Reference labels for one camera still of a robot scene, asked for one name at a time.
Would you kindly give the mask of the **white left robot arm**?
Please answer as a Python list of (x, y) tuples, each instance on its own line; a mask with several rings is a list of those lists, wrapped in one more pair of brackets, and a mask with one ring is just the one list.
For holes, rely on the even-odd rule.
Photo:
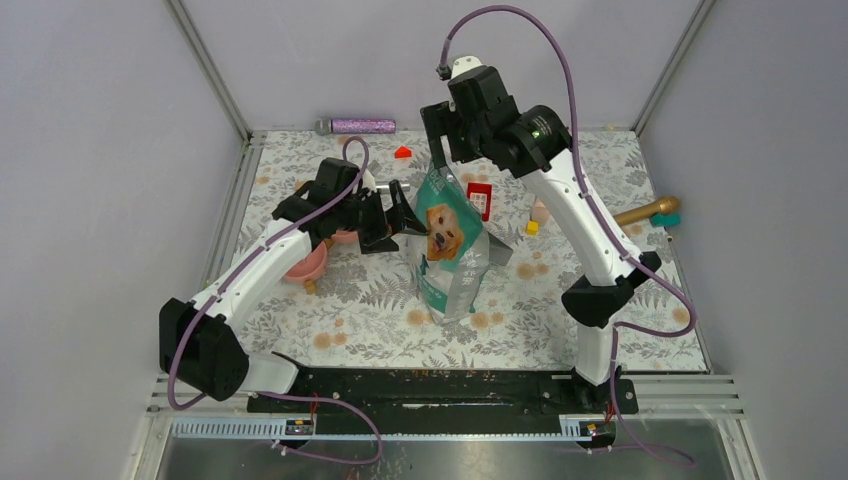
[(400, 182), (390, 182), (391, 205), (385, 208), (368, 174), (349, 161), (324, 159), (314, 179), (278, 204), (264, 232), (234, 265), (190, 300), (172, 298), (163, 305), (159, 361), (172, 408), (184, 407), (175, 397), (177, 382), (216, 401), (253, 392), (271, 393), (288, 411), (307, 404), (311, 387), (294, 361), (250, 352), (237, 335), (283, 276), (337, 232), (356, 233), (363, 254), (397, 251), (392, 239), (397, 234), (427, 234)]

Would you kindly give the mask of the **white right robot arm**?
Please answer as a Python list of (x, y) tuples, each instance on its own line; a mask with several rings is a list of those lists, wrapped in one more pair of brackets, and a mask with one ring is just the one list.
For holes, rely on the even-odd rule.
[(574, 371), (581, 378), (573, 396), (583, 410), (597, 412), (614, 393), (613, 318), (661, 260), (630, 241), (597, 199), (573, 157), (577, 143), (554, 110), (520, 111), (497, 69), (475, 57), (437, 72), (450, 98), (420, 111), (437, 166), (485, 158), (509, 172), (544, 204), (581, 262), (583, 274), (562, 303), (577, 323)]

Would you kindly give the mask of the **silver metal scoop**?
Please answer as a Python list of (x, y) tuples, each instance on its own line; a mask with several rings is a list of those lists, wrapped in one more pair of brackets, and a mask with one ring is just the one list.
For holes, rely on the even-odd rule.
[(513, 248), (491, 232), (487, 233), (487, 237), (489, 241), (490, 263), (497, 266), (507, 266), (513, 256)]

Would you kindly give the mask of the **green pet food bag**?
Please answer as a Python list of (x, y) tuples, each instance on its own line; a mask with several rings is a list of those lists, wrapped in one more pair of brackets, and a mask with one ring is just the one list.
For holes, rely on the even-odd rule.
[(413, 199), (428, 227), (407, 239), (408, 264), (419, 297), (437, 324), (475, 313), (475, 299), (490, 267), (489, 241), (480, 212), (453, 172), (430, 165)]

